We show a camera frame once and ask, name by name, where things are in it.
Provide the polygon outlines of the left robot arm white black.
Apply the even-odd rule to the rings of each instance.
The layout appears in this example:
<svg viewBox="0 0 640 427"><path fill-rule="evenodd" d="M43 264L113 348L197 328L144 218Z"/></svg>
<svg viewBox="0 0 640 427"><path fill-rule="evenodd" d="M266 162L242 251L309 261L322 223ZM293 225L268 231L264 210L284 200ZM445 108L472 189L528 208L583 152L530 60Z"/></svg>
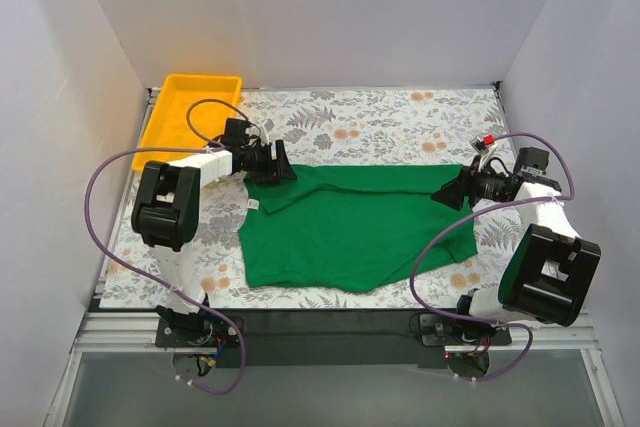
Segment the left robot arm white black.
<svg viewBox="0 0 640 427"><path fill-rule="evenodd" d="M229 119L219 143L170 162L151 160L142 170L131 225L159 264L170 286L161 313L183 315L178 334L193 347L205 345L213 333L211 320L198 313L206 294L196 280L193 239L199 226L201 190L239 172L260 185L295 181L284 141L265 134L251 136L248 120Z"/></svg>

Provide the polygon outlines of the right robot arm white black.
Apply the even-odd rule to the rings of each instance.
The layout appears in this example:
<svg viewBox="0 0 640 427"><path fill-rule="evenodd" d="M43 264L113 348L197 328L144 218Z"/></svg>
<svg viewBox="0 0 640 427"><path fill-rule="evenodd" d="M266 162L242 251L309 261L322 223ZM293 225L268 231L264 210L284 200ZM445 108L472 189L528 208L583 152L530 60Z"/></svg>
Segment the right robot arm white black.
<svg viewBox="0 0 640 427"><path fill-rule="evenodd" d="M511 173L498 173L488 155L476 156L431 199L454 210L479 200L517 201L526 230L500 283L460 298L452 320L454 336L475 344L499 323L538 321L568 327L578 317L601 258L598 244L571 226L559 201L561 187L546 177L549 153L526 147Z"/></svg>

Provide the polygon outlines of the green t-shirt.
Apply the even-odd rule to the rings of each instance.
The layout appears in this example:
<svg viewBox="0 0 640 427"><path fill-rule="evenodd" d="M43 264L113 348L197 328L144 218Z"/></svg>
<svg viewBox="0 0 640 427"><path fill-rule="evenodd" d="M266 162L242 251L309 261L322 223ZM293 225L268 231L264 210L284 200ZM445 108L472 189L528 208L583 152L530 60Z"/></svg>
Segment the green t-shirt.
<svg viewBox="0 0 640 427"><path fill-rule="evenodd" d="M462 263L478 252L473 225L437 234L470 214L430 199L457 165L307 166L275 186L245 179L249 207L238 235L252 288L366 293Z"/></svg>

